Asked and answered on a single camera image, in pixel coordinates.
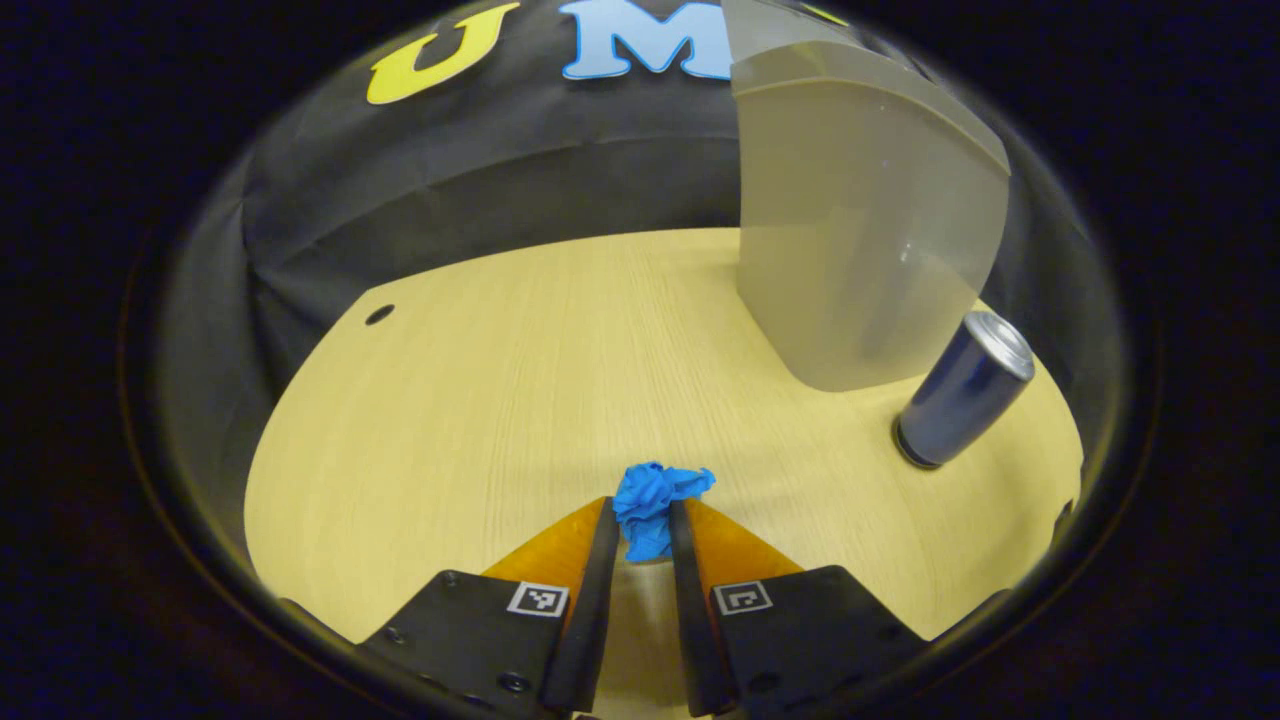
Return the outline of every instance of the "light wood surface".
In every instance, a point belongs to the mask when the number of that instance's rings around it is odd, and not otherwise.
[[[1016,583],[1079,492],[1048,373],[918,470],[890,423],[920,378],[800,383],[737,297],[736,261],[736,229],[636,233],[365,293],[259,445],[244,514],[262,582],[361,642],[439,570],[483,571],[655,460],[713,470],[705,502],[805,568],[844,565],[925,638]],[[684,702],[671,566],[620,551],[596,714],[686,717]]]

